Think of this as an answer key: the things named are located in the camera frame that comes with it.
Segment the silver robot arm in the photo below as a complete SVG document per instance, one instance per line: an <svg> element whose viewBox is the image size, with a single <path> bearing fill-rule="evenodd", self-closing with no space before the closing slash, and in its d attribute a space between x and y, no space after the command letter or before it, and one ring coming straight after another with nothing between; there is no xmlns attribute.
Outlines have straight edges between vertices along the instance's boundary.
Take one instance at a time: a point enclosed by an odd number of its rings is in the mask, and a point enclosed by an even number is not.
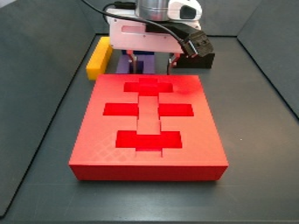
<svg viewBox="0 0 299 224"><path fill-rule="evenodd" d="M194 58L207 53L196 0L135 0L132 7L118 6L106 13L110 44L126 52L132 74L142 64L136 52L170 53L167 69L182 56Z"/></svg>

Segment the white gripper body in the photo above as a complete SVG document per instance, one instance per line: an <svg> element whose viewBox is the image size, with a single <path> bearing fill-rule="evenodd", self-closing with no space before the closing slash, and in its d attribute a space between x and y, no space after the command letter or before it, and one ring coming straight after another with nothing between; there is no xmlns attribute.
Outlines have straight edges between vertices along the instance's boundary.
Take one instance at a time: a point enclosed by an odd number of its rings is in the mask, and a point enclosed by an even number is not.
<svg viewBox="0 0 299 224"><path fill-rule="evenodd" d="M183 53L174 36L162 28L143 22L130 21L115 17L107 18L110 25L110 44L114 49L148 51L159 53ZM194 20L170 20L160 22L180 39L186 39L202 29Z"/></svg>

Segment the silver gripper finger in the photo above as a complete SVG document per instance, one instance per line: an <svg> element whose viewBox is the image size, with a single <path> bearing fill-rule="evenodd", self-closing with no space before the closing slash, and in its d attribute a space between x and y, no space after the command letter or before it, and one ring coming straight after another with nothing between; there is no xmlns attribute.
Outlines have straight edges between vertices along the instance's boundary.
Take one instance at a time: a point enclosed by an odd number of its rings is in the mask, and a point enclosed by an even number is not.
<svg viewBox="0 0 299 224"><path fill-rule="evenodd" d="M167 74L171 74L171 70L176 66L176 62L178 62L179 58L180 58L179 53L170 54L168 63L167 63Z"/></svg>
<svg viewBox="0 0 299 224"><path fill-rule="evenodd" d="M132 74L136 74L136 56L132 54L134 50L127 50L127 52L130 53L127 56L130 58L128 62L132 66Z"/></svg>

